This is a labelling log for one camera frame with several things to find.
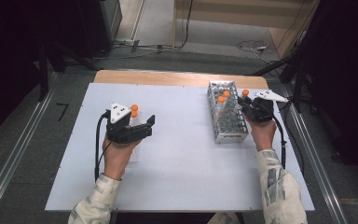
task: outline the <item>hand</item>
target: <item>hand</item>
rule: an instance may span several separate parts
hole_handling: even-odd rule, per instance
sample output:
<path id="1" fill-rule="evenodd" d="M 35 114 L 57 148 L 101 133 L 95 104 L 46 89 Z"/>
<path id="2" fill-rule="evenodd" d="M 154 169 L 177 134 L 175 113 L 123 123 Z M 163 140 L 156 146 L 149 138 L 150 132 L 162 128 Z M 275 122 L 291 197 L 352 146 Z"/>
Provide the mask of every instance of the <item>hand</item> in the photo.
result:
<path id="1" fill-rule="evenodd" d="M 264 123 L 256 123 L 249 120 L 246 116 L 245 119 L 251 125 L 251 134 L 254 138 L 255 148 L 257 149 L 257 151 L 272 148 L 272 140 L 277 129 L 275 121 L 269 120 Z"/>
<path id="2" fill-rule="evenodd" d="M 127 164 L 130 161 L 133 149 L 138 146 L 142 140 L 132 142 L 126 145 L 110 142 L 105 136 L 103 140 L 104 175 L 115 180 L 121 180 L 124 175 Z"/>

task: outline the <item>patterned sleeve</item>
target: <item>patterned sleeve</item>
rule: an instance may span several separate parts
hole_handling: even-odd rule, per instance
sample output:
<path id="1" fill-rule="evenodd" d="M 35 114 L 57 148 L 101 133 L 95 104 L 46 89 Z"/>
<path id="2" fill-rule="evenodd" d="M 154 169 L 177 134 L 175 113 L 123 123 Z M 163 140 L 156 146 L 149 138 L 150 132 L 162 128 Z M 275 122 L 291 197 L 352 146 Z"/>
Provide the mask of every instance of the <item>patterned sleeve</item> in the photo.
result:
<path id="1" fill-rule="evenodd" d="M 72 210 L 68 224 L 109 223 L 120 184 L 121 181 L 100 174 L 91 195 L 80 201 Z"/>
<path id="2" fill-rule="evenodd" d="M 258 171 L 267 224 L 308 223 L 295 178 L 282 168 L 274 149 L 257 152 Z"/>

